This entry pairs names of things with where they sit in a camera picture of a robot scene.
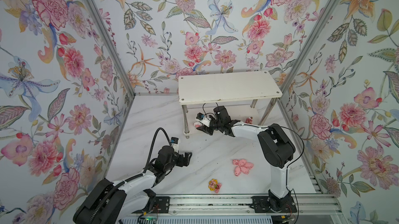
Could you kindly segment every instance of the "robotic arm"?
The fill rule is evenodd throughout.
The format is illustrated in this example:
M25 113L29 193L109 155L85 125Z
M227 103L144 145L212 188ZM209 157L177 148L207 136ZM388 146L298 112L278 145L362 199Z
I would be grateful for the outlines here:
M173 167L190 163L191 152L183 156L177 151L178 138L172 137L171 146L163 146L158 157L153 159L155 162L150 162L143 172L120 181L101 180L76 211L73 221L76 224L114 224L132 212L153 210L156 194L150 188L160 183Z
M270 126L251 125L239 120L231 120L224 106L213 109L215 117L202 113L197 114L197 119L204 124L197 127L209 135L214 130L219 130L225 135L232 137L245 137L259 141L263 155L271 167L271 188L268 192L268 206L273 212L279 212L287 202L293 200L291 192L287 189L288 165L295 152L295 146L287 137L282 128L274 123Z

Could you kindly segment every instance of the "metal post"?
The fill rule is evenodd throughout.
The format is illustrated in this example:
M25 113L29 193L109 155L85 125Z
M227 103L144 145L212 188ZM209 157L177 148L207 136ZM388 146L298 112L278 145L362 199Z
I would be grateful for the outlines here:
M251 104L251 108L252 109L255 108L255 105L256 105L257 101L258 101L257 99L252 100L252 104Z
M276 104L276 102L277 102L277 97L275 97L275 98L272 98L272 100L270 100L270 102L269 102L269 104L267 105L267 108L266 108L266 110L265 110L265 113L263 114L263 117L262 117L262 119L260 120L260 122L259 122L259 125L263 125L264 123L265 123L265 121L266 121L266 118L269 116L269 114L270 114L270 112L272 111L272 109L273 109L273 106Z
M184 133L188 134L190 131L188 130L188 122L187 122L187 106L186 105L182 105L183 108L183 118L184 118Z

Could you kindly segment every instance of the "pink pig toy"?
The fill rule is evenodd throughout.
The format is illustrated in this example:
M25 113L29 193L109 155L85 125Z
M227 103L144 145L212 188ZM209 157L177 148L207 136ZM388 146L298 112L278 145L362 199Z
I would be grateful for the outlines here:
M235 175L235 176L239 176L240 174L241 174L241 169L240 169L240 167L237 166L237 167L235 168L235 170L234 170L234 175Z
M248 174L249 173L249 169L247 169L246 167L240 167L241 172L244 174Z
M246 167L247 169L251 170L253 168L253 163L252 162L247 162L244 167Z
M245 159L239 160L239 161L238 161L238 166L242 167L242 166L244 166L246 163L247 163L247 160L245 160Z

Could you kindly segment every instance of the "white shelf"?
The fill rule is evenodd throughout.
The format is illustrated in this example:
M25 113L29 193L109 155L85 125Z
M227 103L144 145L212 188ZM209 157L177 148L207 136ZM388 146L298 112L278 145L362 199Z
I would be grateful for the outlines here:
M269 72L233 72L179 77L181 105L281 96L282 92Z
M260 121L258 111L256 109L252 109L250 105L235 105L235 106L225 106L225 107L232 120L240 120L242 122L245 122L247 117L252 117L253 124L258 124ZM205 112L207 113L211 112L214 113L213 112L214 108L215 107L207 107L204 109ZM195 122L198 121L198 119L196 118L198 112L203 113L202 108L188 109L187 122L188 122L189 133L188 134L184 133L184 122L183 122L183 134L185 136L205 134L204 132L197 130L193 125ZM223 133L220 131L214 131L213 135L223 135Z

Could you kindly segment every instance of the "orange lily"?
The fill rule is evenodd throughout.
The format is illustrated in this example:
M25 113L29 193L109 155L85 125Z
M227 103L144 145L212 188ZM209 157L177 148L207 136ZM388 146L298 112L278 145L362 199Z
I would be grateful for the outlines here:
M298 85L297 87L304 86L304 85L309 81L310 89L311 89L312 93L314 94L313 88L312 88L312 80L313 80L313 81L316 81L316 83L317 83L317 80L314 79L314 78L312 77L312 75L316 72L317 68L320 66L321 63L322 63L322 62L320 61L320 63L317 65L316 69L314 69L310 74L307 74L306 72L301 72L301 73L297 74L297 76L299 76L299 75L302 74L302 78L305 79L304 81L299 82L299 83L302 83L302 82L303 82L303 83L302 83L301 85Z
M141 49L141 47L140 47L140 52L141 52L141 60L139 61L139 62L135 62L133 65L132 65L132 68L130 69L130 71L129 72L131 72L132 70L133 70L133 68L134 68L134 66L138 66L138 65L142 65L143 67L144 67L144 72L143 72L143 74L141 75L141 76L143 76L144 75L144 73L146 73L146 64L147 65L151 65L151 66L155 66L155 67L160 67L160 66L157 66L157 65L154 65L154 64L152 64L152 63L150 63L149 61L150 60L152 60L153 58L151 58L151 59L144 59L144 54L143 54L143 50Z

